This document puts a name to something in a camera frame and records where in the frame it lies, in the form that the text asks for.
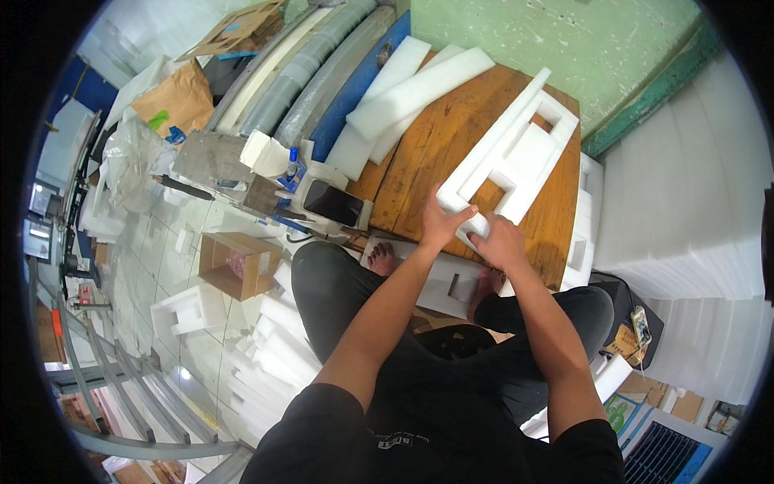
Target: bare foot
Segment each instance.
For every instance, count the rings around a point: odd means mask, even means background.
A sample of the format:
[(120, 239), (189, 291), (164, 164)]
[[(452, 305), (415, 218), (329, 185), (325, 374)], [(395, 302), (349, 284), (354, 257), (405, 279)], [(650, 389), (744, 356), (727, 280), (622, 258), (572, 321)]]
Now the bare foot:
[(475, 324), (475, 321), (473, 321), (473, 315), (476, 312), (478, 303), (480, 303), (481, 300), (483, 300), (491, 293), (499, 293), (503, 284), (505, 284), (504, 273), (501, 273), (497, 269), (490, 269), (489, 267), (481, 269), (481, 272), (478, 274), (478, 288), (476, 289), (476, 294), (473, 296), (471, 305), (467, 309), (468, 321)]
[(379, 276), (389, 276), (395, 272), (395, 253), (392, 251), (392, 244), (389, 242), (380, 242), (371, 251), (368, 256), (368, 268)]

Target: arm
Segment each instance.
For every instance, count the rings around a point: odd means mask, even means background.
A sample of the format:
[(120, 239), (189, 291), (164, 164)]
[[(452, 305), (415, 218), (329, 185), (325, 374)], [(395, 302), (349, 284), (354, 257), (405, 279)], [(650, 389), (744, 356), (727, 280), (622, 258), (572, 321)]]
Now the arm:
[(446, 215), (436, 200), (439, 186), (430, 190), (425, 202), (419, 246), (365, 301), (313, 381), (347, 390), (364, 412), (371, 404), (376, 375), (406, 330), (433, 261), (462, 222), (478, 211), (470, 206), (456, 215)]
[(478, 251), (505, 272), (524, 315), (529, 347), (548, 382), (548, 430), (555, 442), (568, 428), (606, 419), (586, 353), (570, 319), (526, 258), (524, 234), (509, 220), (487, 214), (489, 236), (468, 234)]

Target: brown paper bag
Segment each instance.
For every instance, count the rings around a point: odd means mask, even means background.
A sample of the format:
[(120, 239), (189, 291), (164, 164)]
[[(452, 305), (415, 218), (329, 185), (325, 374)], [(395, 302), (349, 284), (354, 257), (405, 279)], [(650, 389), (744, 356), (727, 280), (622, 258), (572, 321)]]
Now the brown paper bag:
[(191, 129), (204, 129), (215, 111), (210, 83), (195, 59), (137, 98), (132, 107), (151, 129), (177, 149)]

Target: gray pipe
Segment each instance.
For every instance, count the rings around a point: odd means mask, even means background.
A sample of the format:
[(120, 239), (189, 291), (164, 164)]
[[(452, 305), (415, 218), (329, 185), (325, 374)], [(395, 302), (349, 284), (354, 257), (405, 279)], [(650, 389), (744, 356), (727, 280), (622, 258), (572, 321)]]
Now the gray pipe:
[(217, 128), (217, 124), (221, 122), (221, 118), (223, 118), (223, 114), (228, 110), (228, 106), (231, 105), (231, 102), (234, 100), (234, 96), (236, 96), (237, 93), (241, 91), (242, 87), (245, 85), (245, 82), (247, 82), (255, 69), (258, 69), (258, 67), (263, 64), (263, 61), (266, 60), (266, 57), (272, 53), (274, 48), (278, 46), (283, 40), (285, 40), (285, 38), (293, 30), (295, 30), (301, 22), (306, 20), (309, 15), (312, 15), (312, 12), (315, 10), (317, 10), (316, 5), (310, 6), (299, 15), (296, 15), (296, 18), (293, 19), (291, 23), (284, 26), (283, 29), (280, 30), (279, 33), (277, 33), (277, 35), (275, 35), (274, 38), (271, 39), (269, 43), (267, 43), (261, 49), (261, 52), (259, 52), (257, 56), (253, 57), (250, 63), (247, 64), (247, 67), (245, 67), (245, 70), (243, 70), (241, 74), (237, 76), (234, 82), (231, 83), (231, 86), (228, 87), (228, 90), (221, 99), (221, 102), (217, 104), (217, 107), (212, 113), (212, 116), (210, 116), (210, 119), (207, 120), (207, 124), (204, 126), (204, 131), (214, 131), (215, 128)]
[(309, 138), (317, 123), (360, 62), (395, 23), (393, 7), (377, 7), (333, 52), (303, 89), (274, 138), (286, 148)]
[(330, 53), (375, 8), (375, 0), (351, 0), (325, 27), (314, 34), (271, 83), (242, 125), (240, 134), (250, 136), (256, 129), (267, 135), (274, 134), (298, 94)]

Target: vent grille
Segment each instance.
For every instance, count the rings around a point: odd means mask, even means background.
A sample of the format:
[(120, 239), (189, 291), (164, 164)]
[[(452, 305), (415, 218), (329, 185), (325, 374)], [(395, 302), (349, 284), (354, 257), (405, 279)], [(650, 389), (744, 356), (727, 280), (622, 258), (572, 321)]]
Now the vent grille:
[(671, 484), (699, 445), (680, 432), (651, 422), (624, 464), (627, 484)]

